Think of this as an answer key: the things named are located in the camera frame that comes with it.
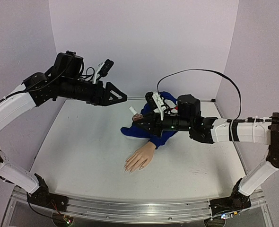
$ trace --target white table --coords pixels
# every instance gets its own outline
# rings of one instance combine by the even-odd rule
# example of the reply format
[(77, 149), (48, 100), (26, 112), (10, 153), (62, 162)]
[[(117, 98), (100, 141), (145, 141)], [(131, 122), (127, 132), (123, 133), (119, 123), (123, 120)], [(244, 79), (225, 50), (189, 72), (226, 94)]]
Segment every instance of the white table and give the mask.
[[(32, 172), (51, 192), (112, 201), (176, 201), (229, 196), (245, 175), (232, 142), (200, 144), (178, 132), (160, 147), (152, 162), (132, 174), (125, 160), (145, 141), (124, 137), (132, 105), (99, 107), (67, 100), (48, 132)], [(201, 103), (202, 116), (219, 116), (214, 103)]]

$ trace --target blue sweatshirt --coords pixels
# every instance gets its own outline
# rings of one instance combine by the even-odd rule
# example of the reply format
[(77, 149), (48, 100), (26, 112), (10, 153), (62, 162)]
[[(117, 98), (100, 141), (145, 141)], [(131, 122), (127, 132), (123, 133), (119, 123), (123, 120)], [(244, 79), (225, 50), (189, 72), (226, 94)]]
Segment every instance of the blue sweatshirt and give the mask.
[[(160, 92), (160, 94), (164, 98), (164, 100), (171, 100), (172, 102), (177, 104), (177, 99), (174, 98), (170, 93), (163, 91), (163, 92)], [(148, 103), (146, 103), (140, 113), (147, 114), (150, 111), (152, 111), (152, 110), (151, 110), (150, 106), (148, 105)], [(176, 134), (175, 131), (163, 131), (162, 137), (158, 138), (157, 136), (151, 135), (151, 134), (149, 134), (149, 132), (147, 132), (143, 129), (140, 129), (136, 126), (131, 126), (130, 128), (123, 127), (123, 128), (121, 128), (121, 132), (125, 136), (150, 139), (149, 141), (152, 142), (156, 146), (156, 149), (159, 146), (164, 145), (171, 136)]]

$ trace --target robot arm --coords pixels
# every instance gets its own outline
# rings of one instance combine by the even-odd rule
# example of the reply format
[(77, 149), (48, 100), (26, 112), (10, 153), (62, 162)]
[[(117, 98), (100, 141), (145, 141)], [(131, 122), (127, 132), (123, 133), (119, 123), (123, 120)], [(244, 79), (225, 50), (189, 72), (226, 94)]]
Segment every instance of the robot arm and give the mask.
[(240, 179), (230, 197), (210, 201), (212, 215), (225, 215), (251, 206), (249, 196), (274, 172), (279, 170), (279, 113), (272, 117), (247, 119), (218, 119), (202, 117), (199, 99), (191, 95), (178, 97), (178, 113), (163, 109), (158, 93), (149, 92), (146, 100), (154, 109), (134, 125), (161, 136), (162, 131), (188, 131), (190, 138), (201, 143), (225, 141), (253, 142), (269, 146), (267, 157), (247, 176)]
[[(112, 83), (105, 88), (101, 77), (105, 77), (113, 66), (113, 61), (106, 60), (93, 75), (94, 83), (82, 78), (83, 58), (73, 52), (59, 53), (54, 66), (45, 73), (35, 73), (28, 77), (12, 93), (0, 101), (0, 131), (14, 119), (58, 96), (86, 101), (89, 104), (108, 106), (125, 102), (127, 96)], [(31, 203), (46, 206), (53, 200), (66, 201), (67, 197), (51, 194), (42, 177), (32, 174), (13, 164), (0, 150), (0, 178), (23, 188), (32, 194)], [(58, 204), (59, 210), (65, 204)]]

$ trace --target clothing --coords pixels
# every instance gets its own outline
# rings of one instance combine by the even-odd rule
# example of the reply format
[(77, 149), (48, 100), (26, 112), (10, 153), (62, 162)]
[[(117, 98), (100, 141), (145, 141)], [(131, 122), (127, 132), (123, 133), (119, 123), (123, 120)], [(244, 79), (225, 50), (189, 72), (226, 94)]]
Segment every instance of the clothing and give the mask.
[[(163, 92), (160, 92), (160, 95), (164, 98), (164, 101), (170, 100), (173, 103), (175, 103), (175, 105), (177, 105), (177, 99), (174, 98), (170, 93), (163, 91)], [(148, 105), (148, 103), (146, 103), (140, 113), (142, 115), (144, 115), (144, 114), (149, 113), (150, 111), (152, 111), (152, 110), (151, 110), (150, 106)], [(162, 137), (158, 138), (154, 135), (151, 135), (149, 132), (147, 132), (143, 129), (140, 129), (136, 126), (131, 126), (130, 128), (122, 127), (121, 132), (125, 136), (149, 139), (149, 141), (152, 142), (156, 146), (156, 149), (158, 149), (158, 147), (164, 145), (170, 137), (172, 137), (174, 134), (176, 134), (175, 131), (163, 131)]]

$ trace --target white wall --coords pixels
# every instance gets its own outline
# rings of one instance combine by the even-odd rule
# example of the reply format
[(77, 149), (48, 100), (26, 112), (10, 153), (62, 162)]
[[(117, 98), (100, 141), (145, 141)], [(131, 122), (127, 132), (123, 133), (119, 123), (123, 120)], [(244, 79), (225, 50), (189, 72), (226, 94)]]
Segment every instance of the white wall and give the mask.
[[(279, 112), (279, 0), (239, 2), (225, 73), (242, 92), (242, 117)], [(217, 103), (225, 117), (237, 116), (237, 93), (225, 80), (221, 82)], [(255, 168), (267, 153), (267, 146), (238, 145), (248, 169)], [(262, 188), (274, 225), (279, 227), (279, 171)]]
[[(238, 0), (50, 0), (57, 52), (69, 47), (87, 67), (109, 58), (111, 81), (129, 96), (156, 90), (187, 68), (223, 71)], [(221, 78), (188, 72), (160, 86), (174, 95), (216, 97)]]
[[(0, 99), (55, 58), (48, 0), (0, 0)], [(0, 147), (12, 161), (30, 168), (62, 104), (49, 101), (0, 133)], [(0, 224), (12, 189), (0, 180)]]

